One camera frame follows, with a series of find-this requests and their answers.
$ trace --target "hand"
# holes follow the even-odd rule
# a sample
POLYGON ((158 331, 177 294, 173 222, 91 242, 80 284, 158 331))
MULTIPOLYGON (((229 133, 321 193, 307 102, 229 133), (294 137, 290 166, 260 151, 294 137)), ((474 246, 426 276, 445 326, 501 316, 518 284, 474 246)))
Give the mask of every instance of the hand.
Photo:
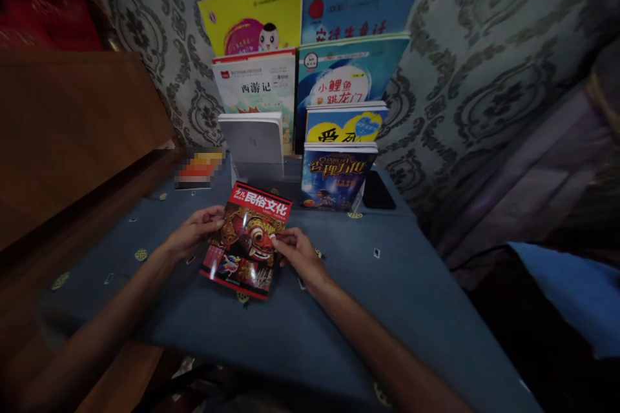
POLYGON ((190 258, 204 236, 222 227, 223 213, 224 207, 220 205, 198 210, 180 225, 160 248, 172 260, 190 258))
POLYGON ((295 268, 310 294, 313 295, 322 285, 333 282, 310 239, 301 229, 287 229, 278 239, 272 238, 271 242, 295 268))

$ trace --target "wooden cabinet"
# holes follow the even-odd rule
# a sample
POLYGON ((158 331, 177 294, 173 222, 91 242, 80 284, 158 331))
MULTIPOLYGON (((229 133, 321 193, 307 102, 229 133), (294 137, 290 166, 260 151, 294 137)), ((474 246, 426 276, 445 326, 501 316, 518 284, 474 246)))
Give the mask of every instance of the wooden cabinet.
POLYGON ((138 53, 0 52, 0 250, 174 130, 138 53))

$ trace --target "curtain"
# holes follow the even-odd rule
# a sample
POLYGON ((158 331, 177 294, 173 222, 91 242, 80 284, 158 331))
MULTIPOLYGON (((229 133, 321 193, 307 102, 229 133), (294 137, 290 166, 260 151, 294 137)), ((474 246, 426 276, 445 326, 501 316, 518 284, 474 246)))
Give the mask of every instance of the curtain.
MULTIPOLYGON (((431 240, 449 267, 507 241, 543 241, 562 223, 620 137, 618 75, 620 39, 600 53, 587 81, 448 196, 431 240)), ((457 278, 472 287, 483 272, 457 278)))
MULTIPOLYGON (((104 0, 186 145, 219 145, 223 111, 199 0, 104 0)), ((620 0, 417 0, 378 145, 424 224, 446 195, 580 77, 620 0)))

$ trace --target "red logo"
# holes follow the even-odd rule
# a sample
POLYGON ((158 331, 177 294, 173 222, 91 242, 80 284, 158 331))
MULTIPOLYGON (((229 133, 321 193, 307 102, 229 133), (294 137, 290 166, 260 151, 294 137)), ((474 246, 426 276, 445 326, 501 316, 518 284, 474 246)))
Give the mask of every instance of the red logo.
POLYGON ((321 19, 323 17, 323 1, 312 0, 310 8, 308 8, 308 15, 311 19, 321 19))

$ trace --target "patterned wallpaper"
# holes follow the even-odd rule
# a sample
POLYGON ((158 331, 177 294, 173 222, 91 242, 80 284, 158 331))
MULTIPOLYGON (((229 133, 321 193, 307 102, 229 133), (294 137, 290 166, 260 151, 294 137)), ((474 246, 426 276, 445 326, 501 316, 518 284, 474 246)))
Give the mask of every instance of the patterned wallpaper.
MULTIPOLYGON (((220 144, 223 111, 198 0, 104 0, 187 145, 220 144)), ((424 221, 457 183, 583 76, 620 31, 620 0, 417 0, 378 144, 424 221)))

